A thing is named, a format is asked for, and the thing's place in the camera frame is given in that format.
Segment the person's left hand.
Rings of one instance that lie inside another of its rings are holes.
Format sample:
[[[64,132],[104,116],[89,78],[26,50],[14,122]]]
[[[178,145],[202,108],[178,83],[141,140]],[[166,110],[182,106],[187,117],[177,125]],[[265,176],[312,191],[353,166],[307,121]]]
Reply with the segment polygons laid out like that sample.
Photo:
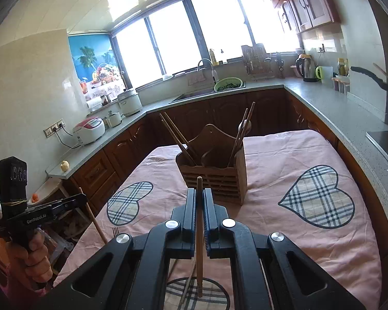
[[[29,242],[29,251],[19,244],[10,242],[6,251],[10,262],[10,272],[27,288],[33,289],[38,283],[47,283],[53,275],[44,244],[44,235],[36,230]]]

